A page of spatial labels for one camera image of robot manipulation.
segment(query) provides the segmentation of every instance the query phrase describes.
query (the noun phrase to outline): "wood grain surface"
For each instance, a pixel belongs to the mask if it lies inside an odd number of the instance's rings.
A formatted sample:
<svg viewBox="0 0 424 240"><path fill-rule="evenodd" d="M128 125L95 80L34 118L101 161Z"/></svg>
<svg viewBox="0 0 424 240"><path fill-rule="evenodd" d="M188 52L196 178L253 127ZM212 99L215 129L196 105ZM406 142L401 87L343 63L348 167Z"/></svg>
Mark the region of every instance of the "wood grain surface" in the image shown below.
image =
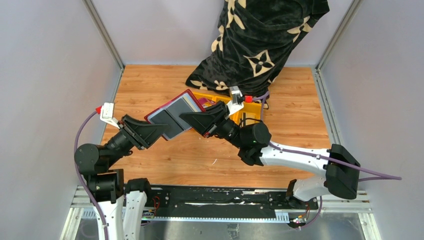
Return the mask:
<svg viewBox="0 0 424 240"><path fill-rule="evenodd" d="M186 90L184 82L194 69L182 65L127 65L116 94L114 117L121 119L128 114L143 120ZM270 109L264 110L263 120L274 142L303 148L330 147L309 68L284 68L269 90ZM117 131L108 125L103 143ZM134 149L133 155L122 158L112 168L124 169L125 182L148 178L151 184L167 185L286 188L293 179L312 176L284 166L248 166L237 153L238 149L223 139L203 138L189 130L170 141L160 138L149 149Z"/></svg>

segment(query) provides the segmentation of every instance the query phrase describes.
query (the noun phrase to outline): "yellow bin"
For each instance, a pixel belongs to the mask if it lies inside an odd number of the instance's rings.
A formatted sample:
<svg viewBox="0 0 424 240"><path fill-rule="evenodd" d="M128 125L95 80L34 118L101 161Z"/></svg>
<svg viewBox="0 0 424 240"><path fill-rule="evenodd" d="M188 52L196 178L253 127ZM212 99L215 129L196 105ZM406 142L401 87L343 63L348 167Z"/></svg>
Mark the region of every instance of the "yellow bin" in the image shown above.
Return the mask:
<svg viewBox="0 0 424 240"><path fill-rule="evenodd" d="M196 99L206 98L211 101L214 101L215 103L218 101L223 101L225 104L227 104L230 101L230 97L228 96L212 95L199 92L193 92L193 94ZM210 103L203 104L204 107L209 107L210 105ZM243 109L229 116L229 118L233 120L236 124L239 124L241 119L243 118L261 119L261 106L262 105L260 103L245 102ZM253 124L255 122L256 121L254 120L247 120L246 125Z"/></svg>

